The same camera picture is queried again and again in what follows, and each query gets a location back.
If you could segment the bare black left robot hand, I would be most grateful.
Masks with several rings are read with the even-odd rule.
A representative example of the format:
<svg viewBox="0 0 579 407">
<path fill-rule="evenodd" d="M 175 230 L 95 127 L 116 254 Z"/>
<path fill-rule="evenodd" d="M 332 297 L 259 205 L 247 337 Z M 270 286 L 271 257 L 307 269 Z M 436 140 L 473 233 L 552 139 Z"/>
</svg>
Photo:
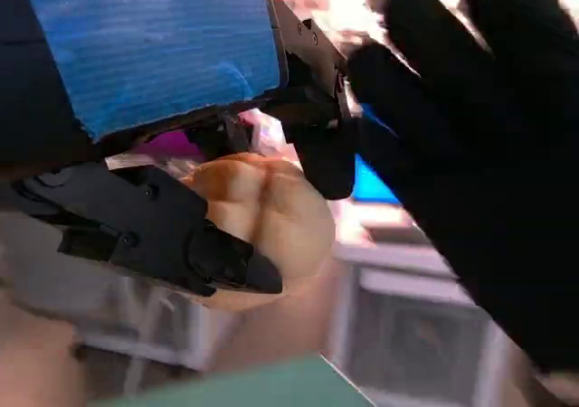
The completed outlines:
<svg viewBox="0 0 579 407">
<path fill-rule="evenodd" d="M 282 277 L 154 166 L 106 160 L 181 129 L 205 160 L 247 151 L 239 116 L 282 125 L 328 200 L 354 187 L 346 62 L 282 0 L 1 0 L 1 167 L 59 252 L 201 297 Z"/>
</svg>

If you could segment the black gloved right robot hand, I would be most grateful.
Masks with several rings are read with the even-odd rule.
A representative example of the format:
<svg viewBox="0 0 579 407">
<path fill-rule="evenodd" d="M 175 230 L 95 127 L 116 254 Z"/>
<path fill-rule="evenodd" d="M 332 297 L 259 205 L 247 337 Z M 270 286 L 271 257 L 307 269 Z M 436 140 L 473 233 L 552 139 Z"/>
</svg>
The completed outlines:
<svg viewBox="0 0 579 407">
<path fill-rule="evenodd" d="M 545 373 L 578 370 L 578 32 L 559 0 L 385 0 L 358 151 Z"/>
</svg>

